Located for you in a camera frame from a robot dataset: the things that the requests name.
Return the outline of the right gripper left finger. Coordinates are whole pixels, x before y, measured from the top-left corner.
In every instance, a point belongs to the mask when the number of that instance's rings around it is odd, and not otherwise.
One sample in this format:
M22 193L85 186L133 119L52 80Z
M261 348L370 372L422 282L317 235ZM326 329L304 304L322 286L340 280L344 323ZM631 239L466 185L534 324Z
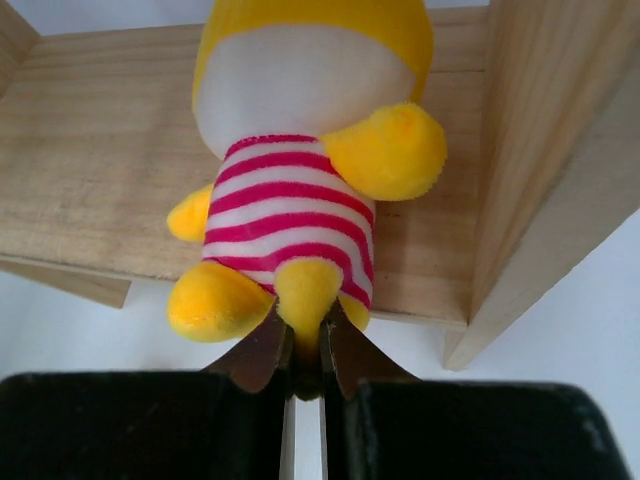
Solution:
M203 372L222 375L249 394L265 390L276 378L290 390L294 333L273 304L259 325Z

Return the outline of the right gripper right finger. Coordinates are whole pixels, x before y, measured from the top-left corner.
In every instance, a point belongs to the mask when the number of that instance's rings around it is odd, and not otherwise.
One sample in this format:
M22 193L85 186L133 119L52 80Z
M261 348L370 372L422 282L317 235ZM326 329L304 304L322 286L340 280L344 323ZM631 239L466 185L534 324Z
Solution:
M362 383L419 381L370 341L338 300L320 325L319 345L325 396L351 400Z

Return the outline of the yellow striped plush top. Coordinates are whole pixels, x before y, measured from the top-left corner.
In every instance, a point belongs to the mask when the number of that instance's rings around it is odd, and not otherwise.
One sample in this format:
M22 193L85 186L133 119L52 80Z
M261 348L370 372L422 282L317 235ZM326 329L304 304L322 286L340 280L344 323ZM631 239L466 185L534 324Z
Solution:
M375 205L424 195L445 134L419 104L433 56L421 1L218 1L192 87L210 185L168 215L202 246L168 300L173 329L219 342L271 307L312 353L334 304L369 321Z

